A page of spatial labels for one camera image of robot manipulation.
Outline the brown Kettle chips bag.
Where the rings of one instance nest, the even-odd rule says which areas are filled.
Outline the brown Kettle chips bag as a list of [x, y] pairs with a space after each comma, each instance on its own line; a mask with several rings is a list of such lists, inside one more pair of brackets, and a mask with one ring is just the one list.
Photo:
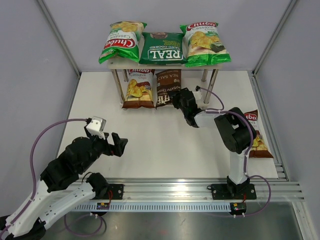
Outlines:
[[156, 74], [156, 108], [170, 105], [172, 100], [170, 92], [181, 89], [182, 71], [180, 69], [167, 69]]

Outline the brown Chuba bag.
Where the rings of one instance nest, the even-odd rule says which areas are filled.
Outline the brown Chuba bag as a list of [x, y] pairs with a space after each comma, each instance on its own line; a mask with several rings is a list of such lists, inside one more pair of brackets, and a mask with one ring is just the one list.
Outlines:
[[255, 130], [256, 137], [253, 139], [253, 144], [250, 149], [249, 157], [250, 158], [266, 158], [273, 159], [273, 155], [269, 152], [269, 149], [265, 143], [264, 137], [260, 131], [260, 126], [258, 124], [259, 113], [258, 110], [248, 111], [245, 114], [245, 117], [252, 125]]
[[128, 69], [128, 85], [123, 109], [155, 108], [153, 101], [154, 69]]

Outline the green Chuba seaweed bag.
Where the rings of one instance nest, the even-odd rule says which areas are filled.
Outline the green Chuba seaweed bag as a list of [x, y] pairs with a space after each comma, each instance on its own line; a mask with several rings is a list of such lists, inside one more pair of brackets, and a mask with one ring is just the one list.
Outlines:
[[119, 21], [110, 25], [110, 32], [98, 62], [119, 57], [136, 63], [140, 60], [139, 43], [147, 23], [140, 21]]
[[188, 49], [186, 67], [213, 66], [232, 61], [218, 34], [218, 25], [214, 21], [199, 21], [179, 26]]

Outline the green Real chips bag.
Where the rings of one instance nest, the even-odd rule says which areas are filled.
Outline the green Real chips bag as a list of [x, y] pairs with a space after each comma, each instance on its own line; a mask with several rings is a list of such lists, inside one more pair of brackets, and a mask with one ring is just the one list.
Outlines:
[[183, 34], [175, 32], [143, 32], [144, 45], [139, 64], [172, 65], [185, 64]]

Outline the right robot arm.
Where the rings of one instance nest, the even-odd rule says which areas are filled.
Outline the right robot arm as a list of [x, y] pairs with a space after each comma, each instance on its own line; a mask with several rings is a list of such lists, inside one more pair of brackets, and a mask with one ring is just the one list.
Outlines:
[[226, 183], [207, 186], [214, 200], [255, 200], [254, 184], [247, 173], [247, 160], [257, 133], [238, 107], [230, 110], [204, 110], [198, 107], [195, 92], [188, 88], [168, 93], [173, 106], [182, 111], [187, 124], [194, 128], [216, 128], [229, 150], [230, 171]]

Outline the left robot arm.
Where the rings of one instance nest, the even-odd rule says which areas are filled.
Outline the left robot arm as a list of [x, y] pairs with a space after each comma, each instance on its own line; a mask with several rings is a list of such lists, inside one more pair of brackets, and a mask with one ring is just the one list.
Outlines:
[[128, 139], [111, 134], [113, 144], [106, 138], [77, 137], [52, 160], [40, 174], [35, 193], [15, 213], [0, 218], [2, 233], [8, 240], [40, 240], [63, 215], [91, 199], [112, 197], [109, 183], [99, 172], [91, 173], [76, 190], [57, 202], [54, 198], [79, 179], [101, 155], [121, 157]]

